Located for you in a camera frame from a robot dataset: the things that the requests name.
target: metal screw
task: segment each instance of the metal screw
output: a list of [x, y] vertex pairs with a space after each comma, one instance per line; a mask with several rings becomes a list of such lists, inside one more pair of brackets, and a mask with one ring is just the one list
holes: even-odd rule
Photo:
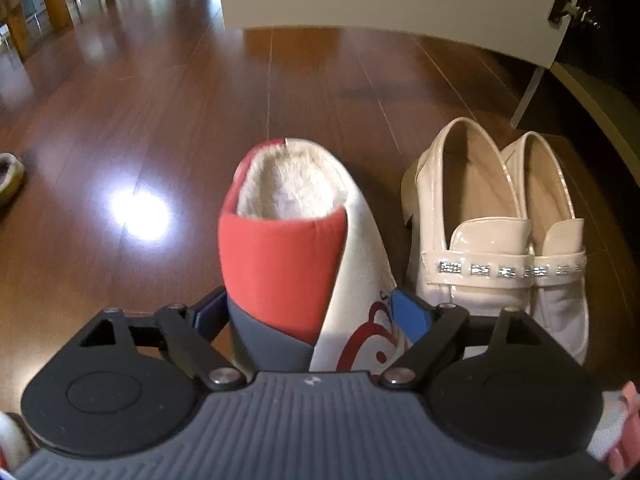
[[209, 372], [209, 380], [214, 384], [231, 384], [241, 378], [242, 374], [235, 368], [216, 368]]
[[409, 368], [389, 368], [383, 377], [390, 384], [408, 384], [415, 379], [415, 372]]

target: metal hinge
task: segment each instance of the metal hinge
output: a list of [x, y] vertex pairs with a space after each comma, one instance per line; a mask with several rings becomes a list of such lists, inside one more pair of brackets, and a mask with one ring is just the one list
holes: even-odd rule
[[591, 7], [584, 8], [579, 4], [581, 2], [573, 4], [571, 0], [555, 0], [547, 17], [548, 22], [557, 27], [562, 22], [563, 17], [571, 16], [572, 25], [591, 25], [592, 27], [600, 28], [594, 18]]

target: shoe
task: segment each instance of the shoe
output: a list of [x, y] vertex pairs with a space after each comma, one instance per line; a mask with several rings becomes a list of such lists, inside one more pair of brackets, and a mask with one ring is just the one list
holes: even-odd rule
[[0, 206], [8, 204], [20, 189], [24, 165], [11, 153], [0, 153]]
[[529, 132], [512, 142], [502, 151], [502, 160], [532, 223], [532, 316], [583, 363], [589, 339], [584, 220], [575, 217], [558, 159], [540, 134]]
[[236, 170], [218, 247], [232, 342], [245, 370], [369, 370], [405, 348], [396, 282], [367, 203], [314, 142], [270, 140]]
[[12, 416], [0, 412], [0, 471], [15, 470], [30, 455], [31, 446], [23, 429]]
[[445, 126], [402, 179], [413, 236], [406, 285], [427, 303], [453, 302], [474, 316], [530, 307], [530, 222], [500, 152], [479, 124]]

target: rhinestone embellishment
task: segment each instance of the rhinestone embellishment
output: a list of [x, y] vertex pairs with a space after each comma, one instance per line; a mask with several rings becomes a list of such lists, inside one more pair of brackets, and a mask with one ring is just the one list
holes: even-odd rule
[[438, 272], [446, 272], [447, 274], [461, 274], [462, 264], [452, 262], [438, 262]]
[[515, 267], [498, 267], [498, 276], [501, 278], [515, 278], [516, 269]]
[[471, 264], [472, 276], [488, 276], [490, 271], [491, 266]]

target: shoe heel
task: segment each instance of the shoe heel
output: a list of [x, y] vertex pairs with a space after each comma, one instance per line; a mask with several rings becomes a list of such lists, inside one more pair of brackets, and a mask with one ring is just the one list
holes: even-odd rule
[[404, 225], [409, 226], [411, 218], [418, 213], [418, 191], [415, 187], [415, 172], [418, 168], [416, 159], [404, 172], [400, 187], [400, 199], [402, 201], [402, 219]]

